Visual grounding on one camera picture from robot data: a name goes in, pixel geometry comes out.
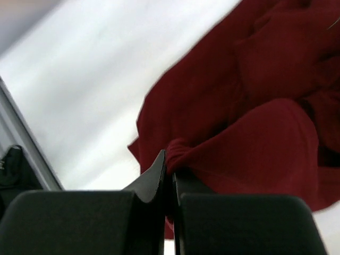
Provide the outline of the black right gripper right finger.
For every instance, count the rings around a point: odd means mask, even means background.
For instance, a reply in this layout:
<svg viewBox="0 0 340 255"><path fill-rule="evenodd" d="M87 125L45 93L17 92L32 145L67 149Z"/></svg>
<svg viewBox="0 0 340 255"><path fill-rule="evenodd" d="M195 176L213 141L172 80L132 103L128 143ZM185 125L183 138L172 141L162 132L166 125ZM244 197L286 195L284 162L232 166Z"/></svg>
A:
<svg viewBox="0 0 340 255"><path fill-rule="evenodd" d="M308 206L286 195L220 195L173 175L176 254L326 254Z"/></svg>

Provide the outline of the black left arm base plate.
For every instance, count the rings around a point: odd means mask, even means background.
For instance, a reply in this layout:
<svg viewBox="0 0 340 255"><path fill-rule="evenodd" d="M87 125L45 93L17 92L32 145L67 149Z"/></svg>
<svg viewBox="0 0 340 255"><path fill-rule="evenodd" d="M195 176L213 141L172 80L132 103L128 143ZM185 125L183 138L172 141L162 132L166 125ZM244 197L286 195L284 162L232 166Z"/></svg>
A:
<svg viewBox="0 0 340 255"><path fill-rule="evenodd" d="M1 159L1 215L20 193L42 188L23 148L11 146Z"/></svg>

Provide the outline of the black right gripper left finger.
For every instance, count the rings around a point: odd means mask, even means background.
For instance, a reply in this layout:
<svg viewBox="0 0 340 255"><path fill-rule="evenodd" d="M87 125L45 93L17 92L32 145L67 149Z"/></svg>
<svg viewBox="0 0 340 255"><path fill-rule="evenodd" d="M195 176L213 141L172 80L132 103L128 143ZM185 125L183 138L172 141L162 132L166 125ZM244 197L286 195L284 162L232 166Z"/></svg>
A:
<svg viewBox="0 0 340 255"><path fill-rule="evenodd" d="M163 254L165 152L120 191L28 191L1 221L1 254Z"/></svg>

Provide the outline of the dark maroon t shirt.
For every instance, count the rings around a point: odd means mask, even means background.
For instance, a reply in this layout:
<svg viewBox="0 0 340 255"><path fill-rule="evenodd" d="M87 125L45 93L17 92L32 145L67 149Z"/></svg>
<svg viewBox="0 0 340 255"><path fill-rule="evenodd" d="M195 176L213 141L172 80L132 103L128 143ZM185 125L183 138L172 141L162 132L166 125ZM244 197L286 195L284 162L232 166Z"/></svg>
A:
<svg viewBox="0 0 340 255"><path fill-rule="evenodd" d="M339 200L339 1L241 1L147 94L129 151L221 194Z"/></svg>

